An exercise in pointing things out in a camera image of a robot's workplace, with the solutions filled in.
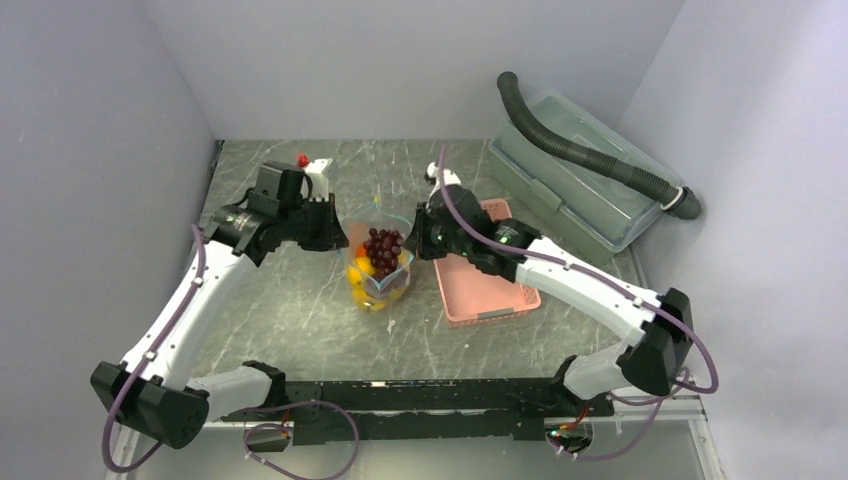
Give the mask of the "dark purple grape bunch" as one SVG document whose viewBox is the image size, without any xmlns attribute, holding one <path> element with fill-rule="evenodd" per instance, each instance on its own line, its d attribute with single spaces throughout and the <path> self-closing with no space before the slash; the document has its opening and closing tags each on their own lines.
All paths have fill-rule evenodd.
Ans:
<svg viewBox="0 0 848 480">
<path fill-rule="evenodd" d="M 403 243 L 404 238 L 397 229 L 370 228 L 367 231 L 367 238 L 361 244 L 369 250 L 377 269 L 373 279 L 382 281 L 399 267 Z"/>
</svg>

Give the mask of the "clear zip top bag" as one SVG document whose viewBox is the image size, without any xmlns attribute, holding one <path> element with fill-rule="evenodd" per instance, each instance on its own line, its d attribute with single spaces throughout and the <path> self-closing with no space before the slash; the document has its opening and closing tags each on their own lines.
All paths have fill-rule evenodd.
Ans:
<svg viewBox="0 0 848 480">
<path fill-rule="evenodd" d="M 412 230 L 405 217 L 383 208 L 380 198 L 341 220 L 349 245 L 341 250 L 354 304 L 367 312 L 384 309 L 411 283 L 414 255 L 404 245 Z"/>
</svg>

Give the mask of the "yellow bell pepper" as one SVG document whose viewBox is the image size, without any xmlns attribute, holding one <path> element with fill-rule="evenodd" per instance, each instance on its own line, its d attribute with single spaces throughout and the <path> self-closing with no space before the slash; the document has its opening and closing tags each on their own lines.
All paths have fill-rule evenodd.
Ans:
<svg viewBox="0 0 848 480">
<path fill-rule="evenodd" d="M 348 282 L 354 287 L 362 287 L 377 273 L 377 269 L 367 256 L 358 256 L 347 265 Z"/>
</svg>

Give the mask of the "yellow mango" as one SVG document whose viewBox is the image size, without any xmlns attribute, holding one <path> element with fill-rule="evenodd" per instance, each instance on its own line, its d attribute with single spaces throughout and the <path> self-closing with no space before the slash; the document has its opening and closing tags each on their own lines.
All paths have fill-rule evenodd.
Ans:
<svg viewBox="0 0 848 480">
<path fill-rule="evenodd" d="M 353 303 L 363 311 L 378 312 L 383 310 L 388 302 L 370 296 L 363 288 L 355 287 L 351 290 Z"/>
</svg>

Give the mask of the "dark red round fruit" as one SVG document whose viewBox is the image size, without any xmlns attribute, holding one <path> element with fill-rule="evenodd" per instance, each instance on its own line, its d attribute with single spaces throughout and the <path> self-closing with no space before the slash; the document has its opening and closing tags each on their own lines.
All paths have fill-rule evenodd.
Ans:
<svg viewBox="0 0 848 480">
<path fill-rule="evenodd" d="M 410 283 L 410 273 L 408 268 L 398 267 L 394 272 L 387 275 L 380 284 L 379 292 L 383 296 L 390 296 L 395 292 L 404 291 Z"/>
</svg>

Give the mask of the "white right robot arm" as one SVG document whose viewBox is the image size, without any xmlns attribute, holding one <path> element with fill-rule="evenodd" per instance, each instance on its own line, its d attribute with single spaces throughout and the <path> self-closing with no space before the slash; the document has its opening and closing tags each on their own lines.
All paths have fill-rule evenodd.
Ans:
<svg viewBox="0 0 848 480">
<path fill-rule="evenodd" d="M 422 260 L 461 257 L 483 274 L 565 302 L 618 337 L 612 347 L 563 362 L 550 391 L 557 411 L 574 415 L 590 399 L 628 386 L 672 392 L 692 345 L 684 293 L 659 294 L 610 276 L 520 220 L 492 219 L 469 190 L 452 185 L 447 192 L 453 206 L 439 191 L 417 204 L 408 250 Z"/>
</svg>

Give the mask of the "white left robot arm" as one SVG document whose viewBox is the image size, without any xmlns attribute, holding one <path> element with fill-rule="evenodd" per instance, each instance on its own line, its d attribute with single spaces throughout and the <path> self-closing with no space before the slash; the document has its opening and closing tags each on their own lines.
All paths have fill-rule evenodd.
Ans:
<svg viewBox="0 0 848 480">
<path fill-rule="evenodd" d="M 90 383 L 107 410 L 103 443 L 115 425 L 181 449 L 213 419 L 252 410 L 264 420 L 287 406 L 286 375 L 259 361 L 207 377 L 192 375 L 221 310 L 283 244 L 304 251 L 347 247 L 330 178 L 330 158 L 262 164 L 242 198 L 194 228 L 195 257 L 143 337 L 117 363 L 102 362 Z"/>
</svg>

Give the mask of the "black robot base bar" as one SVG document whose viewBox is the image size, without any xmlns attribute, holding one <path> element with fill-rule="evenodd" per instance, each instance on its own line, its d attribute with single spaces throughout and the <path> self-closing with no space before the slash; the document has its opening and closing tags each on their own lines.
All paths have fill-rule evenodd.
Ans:
<svg viewBox="0 0 848 480">
<path fill-rule="evenodd" d="M 363 440 L 509 437 L 541 441 L 559 421 L 612 416 L 605 395 L 571 399 L 548 378 L 461 380 L 290 381 L 286 393 L 260 411 L 227 422 L 288 419 L 297 446 Z"/>
</svg>

